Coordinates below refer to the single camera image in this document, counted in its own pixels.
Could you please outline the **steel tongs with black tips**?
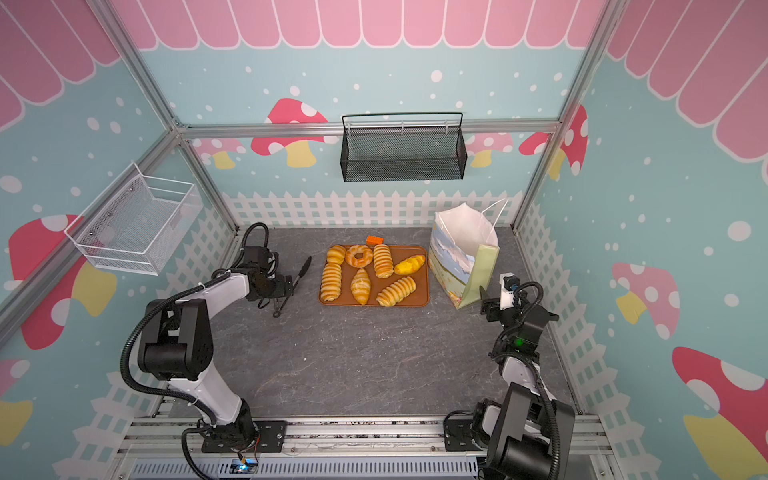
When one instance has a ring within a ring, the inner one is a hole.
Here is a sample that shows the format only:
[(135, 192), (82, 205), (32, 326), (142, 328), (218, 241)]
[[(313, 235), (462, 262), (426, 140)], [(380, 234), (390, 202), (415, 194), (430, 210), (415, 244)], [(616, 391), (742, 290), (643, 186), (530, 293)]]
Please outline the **steel tongs with black tips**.
[(296, 276), (296, 278), (295, 279), (290, 278), (290, 279), (285, 280), (286, 290), (285, 290), (284, 299), (283, 299), (281, 304), (279, 304), (279, 305), (277, 305), (275, 307), (275, 310), (273, 312), (273, 317), (274, 318), (279, 318), (281, 316), (282, 311), (284, 310), (285, 306), (289, 302), (290, 298), (295, 295), (295, 293), (296, 293), (296, 291), (298, 289), (298, 285), (301, 282), (302, 278), (307, 274), (307, 272), (308, 272), (308, 270), (309, 270), (309, 268), (311, 266), (311, 263), (312, 263), (312, 257), (309, 256), (306, 259), (306, 261), (304, 262), (304, 264), (303, 264), (301, 270), (299, 271), (298, 275)]

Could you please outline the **ridged long fake bread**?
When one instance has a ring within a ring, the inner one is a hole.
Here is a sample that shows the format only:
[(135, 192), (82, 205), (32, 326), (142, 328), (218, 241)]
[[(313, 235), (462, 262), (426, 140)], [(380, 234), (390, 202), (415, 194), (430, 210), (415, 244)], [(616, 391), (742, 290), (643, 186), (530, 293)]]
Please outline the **ridged long fake bread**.
[(340, 264), (327, 263), (322, 272), (320, 300), (325, 303), (339, 298), (342, 291), (342, 267)]

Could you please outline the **yellow round fake bun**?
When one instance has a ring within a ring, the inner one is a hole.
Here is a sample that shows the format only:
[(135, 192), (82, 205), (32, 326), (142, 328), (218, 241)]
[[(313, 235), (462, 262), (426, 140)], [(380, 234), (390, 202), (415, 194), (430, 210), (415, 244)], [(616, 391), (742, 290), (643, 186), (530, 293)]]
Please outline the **yellow round fake bun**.
[(328, 264), (342, 265), (346, 260), (346, 248), (342, 245), (332, 246), (326, 254)]

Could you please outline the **white paper bag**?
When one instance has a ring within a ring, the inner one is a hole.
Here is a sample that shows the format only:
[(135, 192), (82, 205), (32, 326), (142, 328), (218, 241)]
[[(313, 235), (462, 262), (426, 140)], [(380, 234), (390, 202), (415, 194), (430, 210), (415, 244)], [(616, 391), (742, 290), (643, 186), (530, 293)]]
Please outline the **white paper bag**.
[(496, 223), (466, 203), (435, 215), (428, 265), (457, 309), (479, 301), (489, 285), (500, 252)]

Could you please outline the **small yellow fake bread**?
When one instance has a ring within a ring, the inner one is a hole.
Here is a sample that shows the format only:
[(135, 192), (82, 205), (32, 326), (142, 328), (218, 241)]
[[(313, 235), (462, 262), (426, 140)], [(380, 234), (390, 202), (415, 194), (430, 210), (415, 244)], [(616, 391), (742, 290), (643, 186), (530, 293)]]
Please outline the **small yellow fake bread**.
[(366, 305), (371, 289), (372, 283), (367, 271), (364, 268), (358, 269), (350, 283), (350, 291), (355, 301), (359, 305)]

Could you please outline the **twisted ring fake bread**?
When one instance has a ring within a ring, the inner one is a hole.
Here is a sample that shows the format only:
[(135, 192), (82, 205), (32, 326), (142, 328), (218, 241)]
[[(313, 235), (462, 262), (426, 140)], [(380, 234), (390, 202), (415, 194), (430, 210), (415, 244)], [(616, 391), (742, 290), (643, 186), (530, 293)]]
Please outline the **twisted ring fake bread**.
[(351, 267), (362, 269), (373, 261), (373, 251), (367, 245), (352, 245), (346, 250), (345, 260)]

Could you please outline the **oval fake bread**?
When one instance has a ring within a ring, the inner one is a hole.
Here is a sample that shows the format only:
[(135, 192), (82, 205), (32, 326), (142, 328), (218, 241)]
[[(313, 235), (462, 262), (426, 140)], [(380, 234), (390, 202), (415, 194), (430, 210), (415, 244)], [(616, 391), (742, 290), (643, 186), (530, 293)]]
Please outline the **oval fake bread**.
[(397, 275), (409, 276), (419, 271), (426, 262), (424, 255), (412, 255), (395, 265)]

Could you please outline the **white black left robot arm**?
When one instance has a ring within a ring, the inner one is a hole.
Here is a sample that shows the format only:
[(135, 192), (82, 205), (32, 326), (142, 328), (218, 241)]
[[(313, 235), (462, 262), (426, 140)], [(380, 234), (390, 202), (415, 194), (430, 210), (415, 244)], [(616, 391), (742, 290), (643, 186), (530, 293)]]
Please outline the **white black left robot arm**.
[(214, 365), (213, 317), (245, 299), (271, 305), (279, 317), (294, 293), (291, 276), (277, 272), (279, 255), (268, 247), (269, 228), (247, 227), (233, 264), (209, 281), (146, 307), (120, 356), (120, 374), (132, 390), (169, 395), (202, 415), (194, 432), (234, 451), (254, 447), (259, 429), (246, 400), (236, 395)]

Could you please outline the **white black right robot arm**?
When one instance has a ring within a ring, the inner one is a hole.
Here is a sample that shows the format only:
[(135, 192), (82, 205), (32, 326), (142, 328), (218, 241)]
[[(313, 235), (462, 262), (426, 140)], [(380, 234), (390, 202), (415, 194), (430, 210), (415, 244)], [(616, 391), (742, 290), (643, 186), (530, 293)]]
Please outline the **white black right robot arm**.
[(543, 287), (512, 274), (500, 276), (500, 296), (479, 289), (481, 314), (502, 330), (489, 357), (507, 383), (501, 402), (485, 398), (474, 410), (443, 419), (448, 451), (483, 450), (480, 479), (564, 479), (576, 413), (547, 388), (538, 347), (559, 316), (542, 306)]

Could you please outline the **brown plastic tray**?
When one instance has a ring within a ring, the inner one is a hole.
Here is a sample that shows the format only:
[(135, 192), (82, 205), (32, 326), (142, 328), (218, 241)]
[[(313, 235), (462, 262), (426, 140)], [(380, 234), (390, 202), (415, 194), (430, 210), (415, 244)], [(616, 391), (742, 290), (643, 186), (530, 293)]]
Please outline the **brown plastic tray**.
[[(394, 268), (395, 265), (398, 264), (400, 261), (412, 256), (412, 255), (424, 255), (426, 257), (426, 251), (422, 247), (418, 246), (389, 246), (394, 262)], [(318, 300), (323, 304), (328, 305), (337, 305), (337, 306), (372, 306), (372, 307), (382, 307), (380, 306), (377, 301), (376, 297), (377, 295), (387, 286), (394, 283), (400, 278), (406, 277), (402, 275), (397, 275), (394, 271), (394, 274), (387, 278), (387, 279), (379, 279), (376, 277), (374, 272), (374, 264), (373, 261), (366, 266), (364, 269), (367, 271), (369, 278), (372, 283), (372, 289), (370, 293), (369, 301), (366, 305), (359, 305), (355, 299), (353, 298), (351, 291), (350, 291), (350, 283), (357, 272), (358, 269), (351, 267), (345, 262), (341, 265), (342, 267), (342, 291), (341, 295), (338, 299), (336, 299), (333, 302), (325, 303), (320, 300), (320, 290), (318, 293)], [(428, 266), (427, 263), (423, 265), (423, 267), (415, 272), (412, 275), (409, 275), (412, 277), (417, 285), (417, 289), (415, 292), (413, 292), (411, 295), (409, 295), (407, 298), (405, 298), (403, 301), (398, 303), (394, 307), (423, 307), (429, 302), (429, 280), (428, 280)]]

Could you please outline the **black mesh wall basket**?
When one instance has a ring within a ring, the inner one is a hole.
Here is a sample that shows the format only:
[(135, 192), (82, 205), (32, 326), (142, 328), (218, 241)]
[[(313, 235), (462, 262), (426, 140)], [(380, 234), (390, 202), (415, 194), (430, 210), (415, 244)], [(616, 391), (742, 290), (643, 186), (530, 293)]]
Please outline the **black mesh wall basket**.
[(461, 112), (348, 114), (341, 117), (346, 182), (461, 180), (468, 152)]

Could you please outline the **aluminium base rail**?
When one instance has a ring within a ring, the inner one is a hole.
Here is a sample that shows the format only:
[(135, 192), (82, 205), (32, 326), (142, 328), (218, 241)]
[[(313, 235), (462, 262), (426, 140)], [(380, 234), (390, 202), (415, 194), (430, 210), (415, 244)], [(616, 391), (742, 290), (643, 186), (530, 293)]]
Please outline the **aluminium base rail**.
[[(202, 452), (189, 438), (195, 465), (212, 479), (478, 479), (486, 453), (446, 437), (444, 418), (286, 417), (271, 419), (261, 452)], [(106, 474), (109, 479), (191, 479), (181, 447), (191, 418), (132, 422)]]

